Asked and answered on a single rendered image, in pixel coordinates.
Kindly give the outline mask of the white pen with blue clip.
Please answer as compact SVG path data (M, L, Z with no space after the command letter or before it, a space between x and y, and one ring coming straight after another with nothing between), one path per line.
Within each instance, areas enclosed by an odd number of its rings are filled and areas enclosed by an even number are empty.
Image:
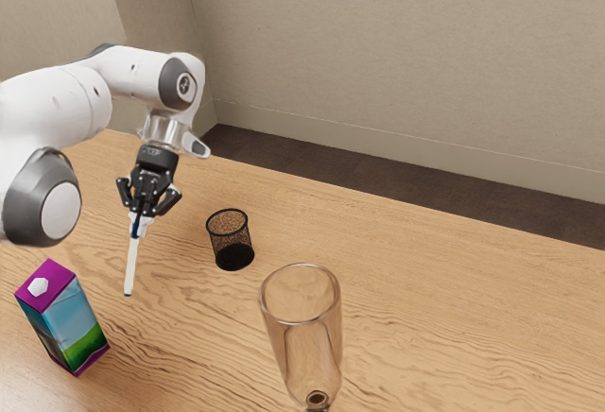
M147 227L153 222L153 219L151 217L139 215L135 212L129 212L129 219L130 239L123 285L123 293L125 297L130 297L133 292L136 261L138 256L138 247L140 239L146 235Z

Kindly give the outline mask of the clear champagne flute glass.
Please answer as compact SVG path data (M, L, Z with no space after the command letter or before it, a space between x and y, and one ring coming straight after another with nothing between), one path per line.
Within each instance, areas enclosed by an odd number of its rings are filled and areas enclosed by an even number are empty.
M329 412L342 383L342 303L336 276L296 263L270 273L258 292L288 395L305 412Z

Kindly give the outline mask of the black mesh pen holder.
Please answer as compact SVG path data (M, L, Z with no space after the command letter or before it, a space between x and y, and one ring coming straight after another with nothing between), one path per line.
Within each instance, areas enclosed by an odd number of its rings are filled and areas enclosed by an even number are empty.
M205 223L211 240L216 265L225 271L237 271L254 260L247 214L227 208L211 214Z

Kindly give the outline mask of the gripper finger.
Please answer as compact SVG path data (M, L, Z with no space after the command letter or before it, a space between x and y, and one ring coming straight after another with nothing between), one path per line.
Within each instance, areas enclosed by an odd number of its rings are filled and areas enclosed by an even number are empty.
M122 177L116 180L116 187L118 195L124 207L129 209L135 209L133 195L131 193L131 184L129 177Z
M163 197L153 195L147 203L147 216L159 216L168 213L182 198L176 188L168 188Z

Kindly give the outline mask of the purple-topped drink carton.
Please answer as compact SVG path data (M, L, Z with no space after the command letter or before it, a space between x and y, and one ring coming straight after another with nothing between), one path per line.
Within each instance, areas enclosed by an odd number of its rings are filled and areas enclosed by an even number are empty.
M48 258L14 292L49 357L78 377L109 348L75 272Z

